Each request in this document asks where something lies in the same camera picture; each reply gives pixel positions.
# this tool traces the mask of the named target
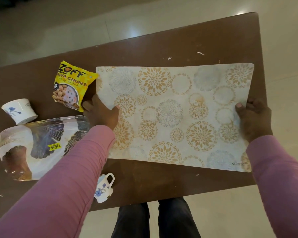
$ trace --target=hand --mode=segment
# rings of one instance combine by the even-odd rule
[[[261,100],[249,98],[246,107],[238,103],[235,109],[241,119],[242,134],[248,142],[264,135],[273,135],[271,110]]]
[[[108,109],[99,99],[97,94],[94,94],[91,101],[83,103],[84,116],[87,117],[90,127],[95,125],[106,125],[111,130],[114,130],[118,123],[119,106],[115,106],[112,110]]]

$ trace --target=tiled floor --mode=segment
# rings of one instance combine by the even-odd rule
[[[32,0],[0,12],[0,66],[251,11],[273,131],[298,159],[298,0]],[[185,199],[203,237],[274,237],[256,186]],[[149,208],[155,238],[158,203]],[[117,212],[89,212],[80,237],[110,237]]]

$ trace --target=blue flower print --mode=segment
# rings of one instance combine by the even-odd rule
[[[103,188],[102,188],[102,189],[101,189],[101,188],[97,188],[97,190],[96,190],[96,192],[95,192],[95,195],[96,195],[97,197],[101,196],[103,193],[105,193],[105,192],[103,191],[103,189],[105,189],[105,188],[109,188],[109,186],[106,187],[106,184],[103,184]]]
[[[5,110],[5,112],[10,116],[15,116],[15,113],[21,114],[21,112],[15,111],[16,108],[10,107],[9,110]]]

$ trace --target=cup handle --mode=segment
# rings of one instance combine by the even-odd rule
[[[115,176],[113,175],[113,173],[108,173],[105,177],[107,179],[108,176],[111,176],[112,177],[112,181],[110,182],[109,186],[111,187],[112,184],[114,183],[114,180],[115,180]]]

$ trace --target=printed tray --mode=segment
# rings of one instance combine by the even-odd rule
[[[85,116],[27,123],[0,133],[0,159],[14,180],[38,180],[88,132]]]

